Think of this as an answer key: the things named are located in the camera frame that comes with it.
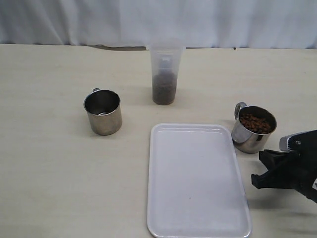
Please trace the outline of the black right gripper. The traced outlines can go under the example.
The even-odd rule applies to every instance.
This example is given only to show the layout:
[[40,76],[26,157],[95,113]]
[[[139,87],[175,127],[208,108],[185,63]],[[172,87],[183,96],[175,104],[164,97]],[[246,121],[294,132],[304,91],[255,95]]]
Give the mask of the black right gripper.
[[317,131],[292,135],[288,139],[289,152],[263,150],[259,160],[267,171],[251,174],[257,189],[292,189],[313,202],[317,201]]

